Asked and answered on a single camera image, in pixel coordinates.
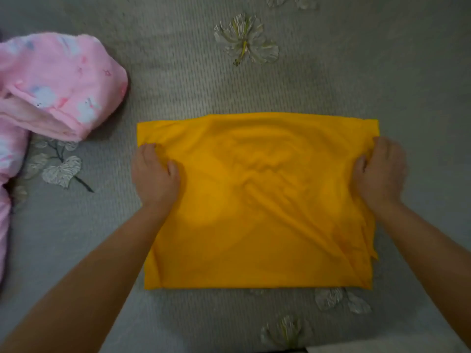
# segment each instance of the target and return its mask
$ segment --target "pink fabric with print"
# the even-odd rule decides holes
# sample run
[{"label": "pink fabric with print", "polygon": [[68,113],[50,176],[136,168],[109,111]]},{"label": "pink fabric with print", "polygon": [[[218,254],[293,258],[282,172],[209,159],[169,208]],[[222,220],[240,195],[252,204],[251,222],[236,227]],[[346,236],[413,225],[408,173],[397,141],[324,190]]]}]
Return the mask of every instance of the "pink fabric with print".
[{"label": "pink fabric with print", "polygon": [[11,208],[3,184],[20,170],[28,130],[81,141],[127,87],[126,71],[95,37],[39,33],[0,43],[0,279]]}]

